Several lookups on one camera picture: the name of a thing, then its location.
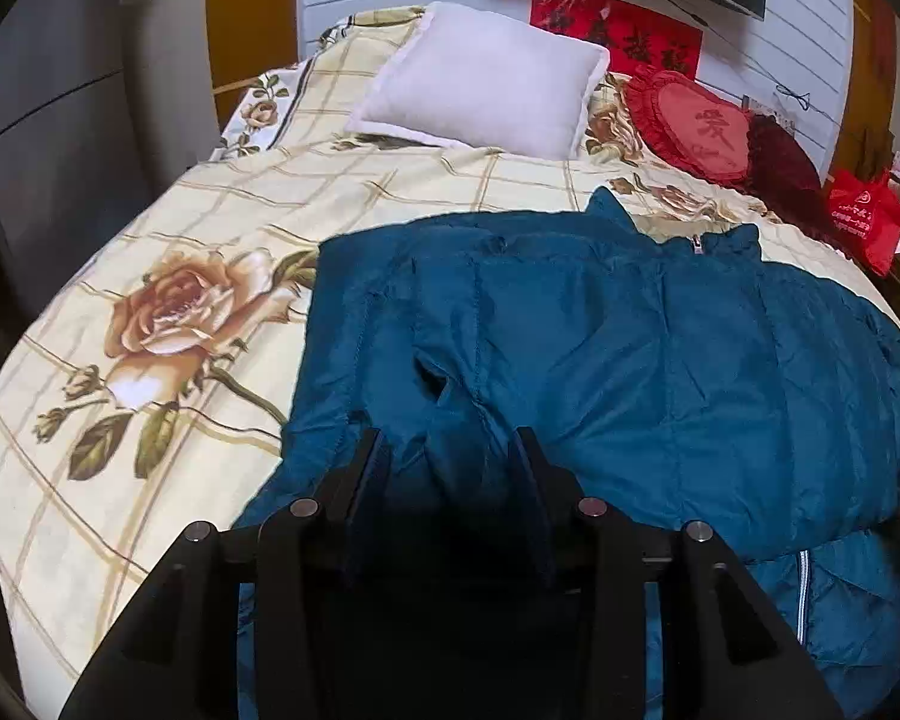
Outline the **red heart-shaped cushion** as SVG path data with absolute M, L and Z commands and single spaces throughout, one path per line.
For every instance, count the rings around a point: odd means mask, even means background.
M 653 154 L 711 184 L 736 187 L 749 172 L 749 117 L 673 70 L 642 67 L 624 88 L 632 125 Z

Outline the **blue puffer jacket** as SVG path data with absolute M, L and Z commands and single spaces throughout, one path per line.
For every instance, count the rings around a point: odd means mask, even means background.
M 751 224 L 658 242 L 606 188 L 578 213 L 466 213 L 318 252 L 283 458 L 255 525 L 351 457 L 386 494 L 504 494 L 530 427 L 637 522 L 710 523 L 848 717 L 900 678 L 900 330 L 835 281 L 764 259 Z

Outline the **grey wardrobe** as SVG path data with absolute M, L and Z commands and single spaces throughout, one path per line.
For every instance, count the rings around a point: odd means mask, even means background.
M 0 226 L 36 316 L 152 200 L 119 0 L 17 0 L 0 25 Z

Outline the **dark red velvet cushion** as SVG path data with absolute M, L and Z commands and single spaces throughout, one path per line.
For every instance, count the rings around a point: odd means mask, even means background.
M 824 239 L 829 215 L 820 176 L 797 140 L 774 117 L 752 114 L 748 148 L 748 192 L 809 238 Z

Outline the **floral checked bed sheet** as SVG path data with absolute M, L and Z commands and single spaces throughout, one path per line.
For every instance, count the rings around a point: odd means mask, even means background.
M 899 328 L 863 271 L 743 185 L 650 151 L 601 80 L 571 160 L 347 130 L 424 11 L 352 18 L 268 135 L 188 171 L 46 307 L 0 374 L 0 580 L 27 707 L 61 712 L 92 649 L 188 522 L 247 525 L 276 472 L 329 239 L 434 216 L 578 213 L 606 188 L 658 242 L 751 224 L 764 259 L 839 283 Z

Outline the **white square pillow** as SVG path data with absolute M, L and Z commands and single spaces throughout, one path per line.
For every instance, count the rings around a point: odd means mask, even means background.
M 606 47 L 459 4 L 434 2 L 380 68 L 346 128 L 442 148 L 571 160 Z

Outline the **red Chinese banner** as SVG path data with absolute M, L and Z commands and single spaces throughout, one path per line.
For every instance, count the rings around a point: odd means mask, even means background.
M 702 31 L 624 0 L 532 0 L 530 25 L 606 47 L 614 73 L 652 67 L 696 80 Z

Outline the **red shopping bag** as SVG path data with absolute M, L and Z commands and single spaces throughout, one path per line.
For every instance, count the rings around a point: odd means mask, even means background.
M 827 195 L 827 213 L 834 239 L 852 259 L 878 277 L 886 277 L 893 265 L 900 239 L 900 198 L 883 171 L 871 181 L 837 169 Z

